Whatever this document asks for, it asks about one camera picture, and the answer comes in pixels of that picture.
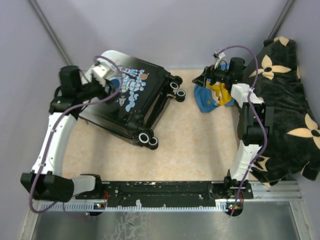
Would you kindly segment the light blue Pikachu shirt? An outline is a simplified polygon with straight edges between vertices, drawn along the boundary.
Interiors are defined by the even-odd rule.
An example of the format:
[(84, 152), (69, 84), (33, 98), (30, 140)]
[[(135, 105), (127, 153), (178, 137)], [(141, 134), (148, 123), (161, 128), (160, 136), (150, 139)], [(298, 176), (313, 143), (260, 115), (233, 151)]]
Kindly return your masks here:
[(204, 71), (200, 76), (192, 80), (192, 83), (195, 84), (193, 95), (196, 104), (202, 113), (209, 113), (218, 107), (231, 107), (235, 104), (236, 101), (227, 91), (225, 83), (217, 81), (215, 84), (210, 85), (211, 80), (208, 78), (206, 87), (198, 85), (196, 81), (201, 80), (203, 74)]

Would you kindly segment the black suitcase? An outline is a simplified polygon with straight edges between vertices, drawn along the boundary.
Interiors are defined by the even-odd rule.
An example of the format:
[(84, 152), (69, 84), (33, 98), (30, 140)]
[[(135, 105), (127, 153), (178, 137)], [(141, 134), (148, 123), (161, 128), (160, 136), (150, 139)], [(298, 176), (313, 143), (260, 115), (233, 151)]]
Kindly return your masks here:
[(154, 129), (170, 100), (183, 102), (186, 98), (186, 91), (180, 88), (183, 79), (162, 66), (116, 50), (107, 50), (102, 56), (99, 61), (107, 65), (106, 78), (120, 91), (110, 101), (86, 107), (80, 118), (132, 145), (156, 150), (159, 140)]

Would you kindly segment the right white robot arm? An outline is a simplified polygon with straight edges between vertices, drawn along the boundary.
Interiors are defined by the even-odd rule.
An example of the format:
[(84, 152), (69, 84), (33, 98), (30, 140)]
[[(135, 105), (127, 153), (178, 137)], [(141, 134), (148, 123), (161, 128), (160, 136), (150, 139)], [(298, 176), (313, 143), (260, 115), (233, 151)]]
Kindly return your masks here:
[(221, 61), (218, 57), (215, 64), (206, 66), (192, 81), (196, 87), (206, 90), (218, 83), (224, 84), (239, 110), (237, 137), (240, 142), (235, 163), (223, 183), (215, 184), (209, 193), (214, 199), (251, 198), (249, 172), (267, 147), (268, 136), (273, 131), (274, 109), (255, 95), (253, 87), (242, 82), (244, 59), (231, 58), (227, 69), (220, 67)]

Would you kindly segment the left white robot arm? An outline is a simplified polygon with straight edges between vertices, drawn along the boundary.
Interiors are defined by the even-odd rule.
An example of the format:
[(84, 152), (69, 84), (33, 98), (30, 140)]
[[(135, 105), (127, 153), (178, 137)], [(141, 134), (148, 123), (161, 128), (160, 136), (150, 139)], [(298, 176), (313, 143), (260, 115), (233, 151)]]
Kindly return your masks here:
[(50, 103), (48, 128), (38, 158), (29, 173), (23, 173), (20, 182), (29, 192), (29, 200), (68, 202), (73, 196), (87, 192), (97, 199), (103, 195), (104, 186), (97, 175), (82, 174), (74, 178), (62, 176), (63, 161), (71, 132), (84, 106), (103, 103), (116, 95), (110, 82), (111, 74), (118, 73), (117, 66), (106, 63), (93, 65), (91, 80), (82, 83), (76, 65), (64, 66), (59, 71), (61, 95)]

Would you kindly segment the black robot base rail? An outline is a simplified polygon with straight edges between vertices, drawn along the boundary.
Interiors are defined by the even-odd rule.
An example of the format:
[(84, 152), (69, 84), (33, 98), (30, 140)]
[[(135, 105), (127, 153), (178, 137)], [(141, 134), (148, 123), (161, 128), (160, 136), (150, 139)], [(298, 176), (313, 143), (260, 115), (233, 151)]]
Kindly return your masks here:
[(77, 200), (102, 200), (108, 207), (134, 207), (136, 201), (147, 207), (214, 207), (216, 200), (252, 199), (246, 180), (241, 183), (225, 177), (223, 181), (103, 181)]

